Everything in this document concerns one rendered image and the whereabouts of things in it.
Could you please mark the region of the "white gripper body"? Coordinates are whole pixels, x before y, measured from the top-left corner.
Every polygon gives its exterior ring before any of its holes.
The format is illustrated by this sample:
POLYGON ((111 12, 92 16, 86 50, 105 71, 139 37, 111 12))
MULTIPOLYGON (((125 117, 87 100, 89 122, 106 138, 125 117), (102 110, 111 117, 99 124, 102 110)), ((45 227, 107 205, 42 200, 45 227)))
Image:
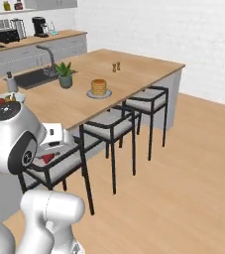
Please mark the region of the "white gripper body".
POLYGON ((74 140, 65 129, 50 128, 45 139, 38 146, 38 155, 56 154, 73 147, 74 140))

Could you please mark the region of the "grey cupboard run with wooden top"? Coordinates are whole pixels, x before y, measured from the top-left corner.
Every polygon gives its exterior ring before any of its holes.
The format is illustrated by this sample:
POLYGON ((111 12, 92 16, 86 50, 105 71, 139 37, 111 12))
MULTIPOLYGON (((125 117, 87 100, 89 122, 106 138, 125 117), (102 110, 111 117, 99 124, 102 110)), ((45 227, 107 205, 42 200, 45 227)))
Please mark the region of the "grey cupboard run with wooden top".
POLYGON ((50 54, 37 45, 48 47, 56 62, 79 56, 87 52, 86 32, 74 30, 59 31, 47 38, 28 37, 22 42, 11 43, 0 49, 0 77, 7 71, 16 73, 51 63, 50 54))

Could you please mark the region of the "wooden-top grey dining counter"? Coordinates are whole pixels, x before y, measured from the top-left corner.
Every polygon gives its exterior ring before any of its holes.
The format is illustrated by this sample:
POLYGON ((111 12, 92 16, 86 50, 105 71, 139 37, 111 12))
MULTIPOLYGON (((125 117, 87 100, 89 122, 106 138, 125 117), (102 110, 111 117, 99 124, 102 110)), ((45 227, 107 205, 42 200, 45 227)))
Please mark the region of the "wooden-top grey dining counter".
MULTIPOLYGON (((27 106, 43 124, 51 124, 52 129, 65 129, 72 136, 79 137, 79 127, 126 99, 150 86, 169 89, 169 111, 167 130, 173 124, 182 64, 135 56, 109 50, 98 50, 71 59, 72 87, 62 88, 57 80, 24 89, 27 106), (121 63, 121 70, 112 71, 112 64, 121 63), (86 95, 93 79, 105 79, 112 94, 104 99, 94 99, 86 95)), ((3 84, 0 82, 0 94, 3 84)), ((163 130, 164 111, 154 116, 154 128, 163 130)), ((42 155, 32 162, 45 166, 62 152, 42 155)))

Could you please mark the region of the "black stool with grey cushion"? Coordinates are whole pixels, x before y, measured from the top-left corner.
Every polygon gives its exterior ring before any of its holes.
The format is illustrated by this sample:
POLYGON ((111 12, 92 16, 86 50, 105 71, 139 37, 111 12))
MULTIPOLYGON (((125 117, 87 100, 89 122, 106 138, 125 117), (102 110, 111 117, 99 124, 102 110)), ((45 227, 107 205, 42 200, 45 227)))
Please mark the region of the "black stool with grey cushion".
POLYGON ((136 120, 141 116, 134 109, 116 105, 83 124, 83 132, 106 144, 105 158, 111 157, 112 189, 116 193, 115 144, 132 134, 132 174, 136 174, 136 120))
POLYGON ((66 178, 77 170, 81 170, 81 174, 84 177, 90 214, 93 215, 94 204, 84 152, 83 126, 79 127, 79 137, 74 137, 74 141, 76 145, 73 148, 62 152, 59 157, 52 159, 45 166, 38 166, 33 163, 28 169, 18 175, 19 183, 22 192, 32 190, 39 185, 52 191, 59 183, 62 183, 63 190, 67 191, 66 178))
POLYGON ((163 86, 150 86, 123 101, 122 105, 138 112, 137 134, 140 134, 142 115, 145 114, 150 117, 149 150, 148 150, 148 160, 150 160, 152 158, 154 116, 161 110, 164 111, 162 146, 166 144, 167 122, 169 111, 169 89, 163 86))

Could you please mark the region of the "grey plate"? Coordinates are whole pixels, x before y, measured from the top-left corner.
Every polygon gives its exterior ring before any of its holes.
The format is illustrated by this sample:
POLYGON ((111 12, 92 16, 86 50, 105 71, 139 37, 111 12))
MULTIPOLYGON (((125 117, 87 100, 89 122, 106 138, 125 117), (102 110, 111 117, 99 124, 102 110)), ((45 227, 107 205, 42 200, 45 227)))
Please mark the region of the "grey plate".
POLYGON ((89 89, 86 92, 86 95, 90 98, 94 98, 94 99, 104 99, 109 97, 112 94, 112 91, 110 89, 107 88, 106 92, 103 95, 94 95, 91 91, 91 89, 89 89))

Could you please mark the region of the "green plant in grey pot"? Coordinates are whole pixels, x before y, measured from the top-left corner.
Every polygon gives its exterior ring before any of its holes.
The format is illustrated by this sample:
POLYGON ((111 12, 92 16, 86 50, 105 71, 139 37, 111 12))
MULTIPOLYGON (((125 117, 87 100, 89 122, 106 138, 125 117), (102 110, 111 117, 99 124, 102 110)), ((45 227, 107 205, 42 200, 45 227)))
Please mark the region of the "green plant in grey pot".
POLYGON ((56 65, 56 72, 59 78, 59 84, 62 88, 72 87, 72 74, 71 63, 60 63, 56 65))

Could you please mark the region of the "stack of pancakes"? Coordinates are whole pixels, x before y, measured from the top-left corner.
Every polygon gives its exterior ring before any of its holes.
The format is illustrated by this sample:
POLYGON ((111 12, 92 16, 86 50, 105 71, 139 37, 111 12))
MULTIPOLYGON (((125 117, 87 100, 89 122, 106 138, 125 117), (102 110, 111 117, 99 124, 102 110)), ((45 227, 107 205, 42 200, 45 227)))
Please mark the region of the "stack of pancakes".
POLYGON ((93 95, 104 95, 107 90, 105 79, 97 78, 91 81, 91 92, 93 95))

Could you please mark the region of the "white fruit bowl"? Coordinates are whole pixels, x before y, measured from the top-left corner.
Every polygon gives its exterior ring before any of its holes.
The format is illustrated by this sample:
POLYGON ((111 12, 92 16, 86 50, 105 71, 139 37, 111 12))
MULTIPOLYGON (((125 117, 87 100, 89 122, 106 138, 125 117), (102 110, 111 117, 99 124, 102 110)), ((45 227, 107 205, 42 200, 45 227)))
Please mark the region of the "white fruit bowl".
POLYGON ((11 101, 9 102, 6 102, 1 104, 0 106, 5 106, 5 105, 8 105, 8 104, 11 104, 15 101, 18 101, 20 103, 23 103, 25 101, 25 94, 24 93, 20 93, 20 92, 7 92, 7 93, 2 93, 0 94, 0 98, 4 98, 7 96, 7 95, 11 95, 11 101))

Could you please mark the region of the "black sink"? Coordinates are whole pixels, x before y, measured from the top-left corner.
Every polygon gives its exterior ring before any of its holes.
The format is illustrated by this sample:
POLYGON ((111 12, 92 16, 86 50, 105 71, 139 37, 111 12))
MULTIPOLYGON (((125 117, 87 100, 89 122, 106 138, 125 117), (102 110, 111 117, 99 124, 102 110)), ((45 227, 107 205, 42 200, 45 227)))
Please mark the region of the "black sink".
POLYGON ((56 79, 59 81, 58 76, 50 76, 50 71, 51 69, 48 67, 39 68, 30 72, 16 75, 15 79, 17 85, 24 89, 31 89, 56 79))

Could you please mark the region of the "grey soap dispenser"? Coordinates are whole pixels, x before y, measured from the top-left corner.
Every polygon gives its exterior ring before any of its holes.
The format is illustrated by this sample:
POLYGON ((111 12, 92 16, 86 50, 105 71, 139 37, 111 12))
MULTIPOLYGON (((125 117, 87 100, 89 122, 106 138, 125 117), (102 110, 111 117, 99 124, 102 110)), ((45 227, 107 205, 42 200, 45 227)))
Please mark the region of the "grey soap dispenser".
POLYGON ((9 92, 17 92, 18 91, 18 85, 16 82, 15 77, 12 75, 11 71, 7 72, 7 88, 9 92))

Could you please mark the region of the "grey tap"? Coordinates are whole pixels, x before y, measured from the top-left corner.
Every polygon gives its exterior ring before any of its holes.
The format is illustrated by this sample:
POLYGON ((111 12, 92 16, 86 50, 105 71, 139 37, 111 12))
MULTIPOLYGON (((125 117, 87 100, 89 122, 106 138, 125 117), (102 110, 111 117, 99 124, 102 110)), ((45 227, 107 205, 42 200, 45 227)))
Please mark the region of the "grey tap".
POLYGON ((50 59, 51 59, 51 64, 52 64, 52 70, 50 71, 50 76, 57 76, 56 63, 55 63, 54 54, 53 54, 52 50, 49 47, 45 47, 42 45, 36 45, 36 48, 40 49, 40 50, 45 50, 49 53, 50 59))

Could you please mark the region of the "clear teal glass bottle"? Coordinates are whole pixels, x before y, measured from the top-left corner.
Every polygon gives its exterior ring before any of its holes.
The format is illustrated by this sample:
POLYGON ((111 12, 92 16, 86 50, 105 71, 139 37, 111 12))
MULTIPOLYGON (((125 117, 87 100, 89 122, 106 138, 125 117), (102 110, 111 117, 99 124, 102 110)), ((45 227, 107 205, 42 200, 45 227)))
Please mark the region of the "clear teal glass bottle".
POLYGON ((51 22, 51 26, 49 28, 49 32, 53 36, 58 34, 58 30, 55 28, 54 22, 51 22))

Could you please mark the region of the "black coffee machine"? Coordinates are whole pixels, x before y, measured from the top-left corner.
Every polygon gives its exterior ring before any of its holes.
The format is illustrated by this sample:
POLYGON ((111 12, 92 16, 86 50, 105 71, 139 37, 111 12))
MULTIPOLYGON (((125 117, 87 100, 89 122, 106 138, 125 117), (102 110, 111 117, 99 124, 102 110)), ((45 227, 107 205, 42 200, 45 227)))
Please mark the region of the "black coffee machine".
POLYGON ((46 32, 46 19, 43 17, 33 17, 32 22, 35 29, 35 37, 46 38, 48 36, 46 32))

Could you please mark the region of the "grey wall cupboard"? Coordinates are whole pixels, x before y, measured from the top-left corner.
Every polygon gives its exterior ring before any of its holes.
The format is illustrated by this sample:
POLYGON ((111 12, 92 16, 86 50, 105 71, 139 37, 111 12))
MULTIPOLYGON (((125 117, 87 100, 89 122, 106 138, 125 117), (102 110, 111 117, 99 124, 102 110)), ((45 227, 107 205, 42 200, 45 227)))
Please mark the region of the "grey wall cupboard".
POLYGON ((24 0, 27 9, 54 10, 76 8, 77 0, 24 0))

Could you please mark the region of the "white wall shelf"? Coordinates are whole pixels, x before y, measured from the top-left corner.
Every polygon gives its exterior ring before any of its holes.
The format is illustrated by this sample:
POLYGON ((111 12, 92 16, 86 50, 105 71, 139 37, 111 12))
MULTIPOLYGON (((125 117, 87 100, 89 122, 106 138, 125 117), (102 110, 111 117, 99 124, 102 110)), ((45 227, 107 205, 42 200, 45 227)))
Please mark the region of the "white wall shelf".
POLYGON ((15 14, 15 13, 28 13, 28 12, 35 12, 36 9, 23 9, 23 10, 13 10, 13 11, 0 11, 0 15, 8 15, 8 14, 15 14))

